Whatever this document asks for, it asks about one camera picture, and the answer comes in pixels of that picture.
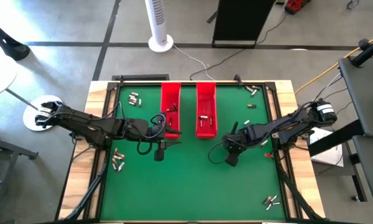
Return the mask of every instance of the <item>red bin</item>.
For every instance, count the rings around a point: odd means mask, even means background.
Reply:
[[[180,95],[181,83],[162,83],[160,110],[166,112],[166,123],[174,130],[180,131]],[[167,111],[176,107],[176,111]],[[179,134],[165,133],[166,139],[178,139]]]
[[[215,138],[217,136],[216,83],[196,84],[196,136]]]

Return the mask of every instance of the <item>black stand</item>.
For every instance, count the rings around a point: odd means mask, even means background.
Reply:
[[[36,159],[38,152],[32,152],[30,150],[24,149],[19,146],[15,146],[8,142],[0,140],[0,149],[3,153],[9,154],[10,163],[8,165],[7,171],[4,173],[4,177],[0,180],[0,199],[4,195],[7,189],[7,183],[10,178],[10,174],[14,170],[15,163],[19,155],[27,156],[29,159]]]
[[[363,189],[361,178],[359,177],[359,173],[355,166],[356,164],[360,163],[360,161],[356,153],[351,154],[351,150],[346,141],[352,139],[353,136],[361,136],[363,134],[364,132],[361,126],[361,122],[357,119],[345,125],[343,128],[308,146],[310,156],[312,157],[318,155],[319,153],[325,152],[326,150],[331,149],[332,147],[335,147],[339,144],[342,144],[344,142],[346,143],[345,145],[347,147],[349,159],[351,160],[352,166],[354,168],[354,175],[352,175],[352,180],[354,181],[355,189],[357,192],[357,196],[354,197],[354,200],[358,202],[367,202],[367,197]]]
[[[7,56],[18,61],[24,59],[30,52],[30,48],[10,37],[0,29],[0,47]]]

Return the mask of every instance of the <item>gray floor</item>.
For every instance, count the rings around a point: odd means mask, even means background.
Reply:
[[[264,44],[279,45],[356,45],[362,38],[373,38],[373,0],[361,1],[352,11],[347,0],[311,1],[271,32]],[[0,26],[25,42],[102,42],[115,0],[33,0],[0,1]],[[214,23],[206,20],[216,10],[218,0],[165,0],[168,33],[176,43],[210,43]],[[282,18],[274,6],[265,30]],[[149,23],[143,0],[122,0],[117,12],[111,42],[147,42]],[[31,47],[32,54],[18,62],[18,76],[11,89],[33,100],[43,94],[59,96],[66,104],[82,109],[101,47]],[[207,65],[218,63],[235,49],[182,49]],[[245,50],[209,71],[218,80],[229,80],[236,73],[243,79],[289,79],[295,89],[344,56],[344,51]],[[187,80],[201,70],[196,63],[175,49],[156,54],[147,48],[110,47],[103,62],[100,80],[112,75],[169,73],[172,80]],[[337,74],[332,71],[297,95],[299,103],[311,100]],[[204,73],[196,79],[207,79]],[[345,88],[343,81],[327,93]],[[336,110],[344,107],[348,93],[329,98]],[[33,133],[22,123],[25,106],[8,93],[0,94],[0,139],[39,151],[39,158],[20,158],[10,187],[0,204],[0,220],[37,223],[53,220],[71,156],[68,131],[53,128]],[[339,114],[334,128],[357,118],[352,106]],[[332,220],[373,223],[373,201],[355,203],[356,194],[349,177],[317,178],[326,216]]]

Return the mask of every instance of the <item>power cord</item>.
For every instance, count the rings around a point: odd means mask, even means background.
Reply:
[[[194,58],[194,57],[188,55],[187,53],[183,52],[183,51],[182,51],[181,49],[179,49],[176,45],[174,45],[174,47],[175,47],[178,51],[180,51],[181,53],[185,54],[188,58],[190,58],[190,59],[192,59],[192,60],[194,60],[194,61],[196,61],[196,62],[201,63],[201,64],[203,65],[203,67],[205,68],[206,76],[209,77],[211,80],[215,80],[213,77],[209,76],[209,74],[208,74],[208,72],[207,72],[206,64],[204,64],[202,61],[199,61],[198,59],[196,59],[196,58]]]
[[[215,65],[212,65],[212,66],[208,67],[208,68],[205,68],[205,69],[202,69],[202,70],[200,70],[200,71],[197,71],[197,72],[192,73],[192,74],[189,76],[189,79],[190,79],[190,80],[193,80],[192,77],[193,77],[194,75],[196,75],[197,73],[200,73],[200,72],[203,72],[203,71],[207,71],[207,70],[209,70],[209,69],[212,69],[212,68],[214,68],[214,67],[217,67],[218,65],[221,65],[222,63],[224,63],[225,61],[227,61],[227,60],[230,59],[231,57],[233,57],[233,56],[235,56],[235,55],[241,53],[242,51],[247,50],[247,49],[251,49],[251,48],[253,48],[254,46],[256,46],[257,44],[261,44],[261,43],[263,43],[263,42],[267,39],[268,33],[271,32],[271,31],[273,31],[274,29],[276,29],[278,26],[280,26],[280,25],[284,22],[284,20],[286,19],[286,17],[287,17],[287,14],[285,14],[285,16],[283,17],[283,19],[282,19],[282,20],[281,20],[281,21],[280,21],[276,26],[274,26],[273,28],[267,30],[267,32],[265,33],[264,39],[262,39],[260,42],[256,42],[255,44],[251,45],[250,47],[244,48],[244,49],[242,49],[242,50],[240,50],[240,51],[237,51],[236,53],[233,53],[232,55],[230,55],[230,56],[226,57],[224,60],[222,60],[220,63],[217,63],[217,64],[215,64]]]
[[[347,55],[344,56],[344,58],[348,58],[349,56],[351,56],[353,53],[357,52],[360,48],[357,47],[355,48],[353,51],[351,51],[350,53],[348,53]],[[334,65],[332,65],[330,68],[328,68],[327,70],[325,70],[324,72],[322,72],[321,74],[319,74],[317,77],[313,78],[312,80],[310,80],[309,82],[307,82],[306,84],[304,84],[303,86],[301,86],[297,91],[294,92],[294,94],[297,94],[299,91],[302,91],[305,87],[307,87],[309,84],[317,81],[317,79],[321,78],[323,75],[326,75],[328,72],[330,72],[332,69],[336,68],[338,66],[338,62],[335,63]]]

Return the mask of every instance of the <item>green mat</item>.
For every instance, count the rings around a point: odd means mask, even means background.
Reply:
[[[160,111],[160,86],[125,86],[120,100],[127,117],[150,120]],[[127,104],[130,92],[139,93],[142,108]],[[247,108],[256,104],[256,109]],[[236,167],[214,165],[207,158],[210,148],[230,132],[235,121],[267,123],[262,91],[255,97],[239,86],[217,86],[218,134],[216,139],[197,139],[196,87],[181,89],[182,144],[165,151],[162,162],[154,161],[154,146],[146,156],[137,153],[136,142],[114,141],[126,158],[122,172],[109,166],[102,204],[102,221],[110,220],[285,220],[283,205],[269,211],[262,205],[268,195],[278,195],[280,187],[275,161],[264,157],[264,147],[249,149]],[[141,151],[147,144],[141,145]],[[220,161],[226,151],[218,146],[213,160]]]

